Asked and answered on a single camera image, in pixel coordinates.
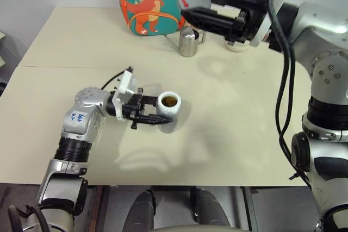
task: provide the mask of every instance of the black cable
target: black cable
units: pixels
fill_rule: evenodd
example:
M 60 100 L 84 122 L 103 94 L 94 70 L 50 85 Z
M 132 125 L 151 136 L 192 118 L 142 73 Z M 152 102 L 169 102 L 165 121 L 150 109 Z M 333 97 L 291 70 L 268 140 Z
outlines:
M 13 205 L 9 206 L 8 214 L 10 217 L 12 232 L 23 232 L 23 227 L 17 212 L 17 208 Z
M 295 79 L 295 55 L 294 51 L 292 49 L 291 44 L 288 42 L 282 27 L 279 23 L 279 20 L 277 18 L 277 14 L 275 12 L 274 6 L 273 6 L 273 1 L 272 0 L 266 0 L 266 7 L 268 10 L 268 14 L 270 16 L 270 20 L 272 22 L 272 30 L 274 32 L 274 35 L 279 42 L 283 55 L 284 55 L 284 68 L 283 68 L 283 74 L 282 74 L 282 80 L 281 80 L 281 85 L 279 87 L 279 93 L 277 97 L 277 103 L 276 103 L 276 111 L 275 111 L 275 116 L 276 116 L 276 126 L 277 126 L 277 131 L 279 133 L 279 144 L 280 147 L 288 159 L 289 163 L 291 163 L 291 153 L 290 150 L 285 142 L 284 139 L 284 134 L 286 130 L 289 127 L 290 119 L 291 119 L 291 112 L 292 112 L 292 107 L 293 107 L 293 94 L 294 94 L 294 79 Z M 283 98 L 286 82 L 287 82 L 287 77 L 288 77 L 288 72 L 289 72 L 289 63 L 290 63 L 290 77 L 289 77 L 289 97 L 288 97 L 288 110 L 287 110 L 287 116 L 285 119 L 284 127 L 283 129 L 280 126 L 280 120 L 279 120 L 279 111 L 280 111 L 280 105 L 281 101 Z M 301 172 L 297 170 L 293 165 L 292 167 L 296 171 L 297 175 L 302 178 L 302 180 L 307 184 L 308 187 L 310 187 L 310 183 L 308 180 L 308 177 L 305 175 L 304 172 Z
M 45 216 L 43 215 L 41 209 L 38 206 L 33 207 L 33 212 L 39 220 L 42 232 L 50 232 Z
M 107 87 L 113 80 L 115 80 L 117 77 L 121 76 L 124 73 L 124 71 L 118 73 L 117 75 L 113 76 L 110 80 L 108 80 L 103 87 L 101 88 L 102 90 L 105 89 L 105 87 Z

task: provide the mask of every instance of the beige table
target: beige table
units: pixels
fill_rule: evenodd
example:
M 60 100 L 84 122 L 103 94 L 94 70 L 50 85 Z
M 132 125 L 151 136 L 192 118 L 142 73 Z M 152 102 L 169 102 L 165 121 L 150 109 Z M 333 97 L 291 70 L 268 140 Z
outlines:
M 233 53 L 211 34 L 183 58 L 162 36 L 130 34 L 116 10 L 55 9 L 0 98 L 0 182 L 41 183 L 75 94 L 132 65 L 145 94 L 181 95 L 178 130 L 134 131 L 106 119 L 90 153 L 90 184 L 302 185 L 288 180 L 294 171 L 277 142 L 282 61 L 266 45 Z M 295 85 L 288 141 L 301 131 L 310 95 L 300 66 Z

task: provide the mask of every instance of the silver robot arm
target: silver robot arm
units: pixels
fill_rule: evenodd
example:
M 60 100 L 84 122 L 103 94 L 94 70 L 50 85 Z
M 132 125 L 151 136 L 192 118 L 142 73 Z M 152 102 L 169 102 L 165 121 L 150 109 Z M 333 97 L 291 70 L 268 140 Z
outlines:
M 123 72 L 115 92 L 96 87 L 79 91 L 74 106 L 65 115 L 59 147 L 48 164 L 36 199 L 38 211 L 44 217 L 41 222 L 44 220 L 50 231 L 72 232 L 73 217 L 83 211 L 88 185 L 83 176 L 103 117 L 132 120 L 133 129 L 137 123 L 155 125 L 172 121 L 164 116 L 143 114 L 145 104 L 155 106 L 157 97 L 143 96 L 142 89 L 135 93 L 136 78 L 132 71 L 130 67 Z M 34 212 L 29 213 L 20 230 L 45 231 Z
M 312 185 L 322 221 L 318 227 L 324 231 L 347 229 L 348 18 L 309 3 L 298 8 L 283 4 L 284 0 L 271 1 L 273 11 L 279 11 L 275 18 L 279 25 L 272 27 L 278 32 L 271 34 L 267 0 L 211 0 L 239 8 L 236 18 L 202 7 L 201 0 L 186 0 L 187 7 L 181 7 L 189 23 L 223 35 L 229 45 L 250 40 L 257 46 L 267 41 L 271 49 L 281 52 L 281 46 L 285 48 L 289 62 L 293 57 L 286 45 L 292 45 L 295 59 L 308 71 L 312 85 L 303 132 L 293 137 L 291 163 L 299 171 L 296 175 L 305 173 Z
M 289 40 L 312 80 L 291 161 L 307 173 L 324 231 L 348 227 L 348 18 L 304 3 Z

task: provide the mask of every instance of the backpack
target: backpack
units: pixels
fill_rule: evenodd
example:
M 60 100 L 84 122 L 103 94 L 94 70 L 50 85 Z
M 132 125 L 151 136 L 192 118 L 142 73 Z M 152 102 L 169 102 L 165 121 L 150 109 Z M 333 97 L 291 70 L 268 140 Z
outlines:
M 120 0 L 128 28 L 136 35 L 165 35 L 184 24 L 177 0 Z

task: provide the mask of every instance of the orange dinosaur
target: orange dinosaur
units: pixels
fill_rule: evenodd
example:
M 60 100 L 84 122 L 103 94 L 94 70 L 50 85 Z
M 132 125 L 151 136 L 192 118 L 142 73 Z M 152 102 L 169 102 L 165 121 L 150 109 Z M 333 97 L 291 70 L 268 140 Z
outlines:
M 164 6 L 163 0 L 139 0 L 139 2 L 136 0 L 133 3 L 126 1 L 126 0 L 120 0 L 120 6 L 123 13 L 123 16 L 125 17 L 126 23 L 128 24 L 128 27 L 131 25 L 129 24 L 128 19 L 128 12 L 137 14 L 140 12 L 160 12 L 160 9 L 162 6 Z M 135 18 L 135 31 L 140 35 L 147 35 L 148 30 L 144 28 L 144 24 L 146 22 L 150 22 L 150 31 L 152 32 L 158 32 L 158 30 L 155 29 L 155 26 L 158 23 L 158 16 L 156 15 L 140 15 Z

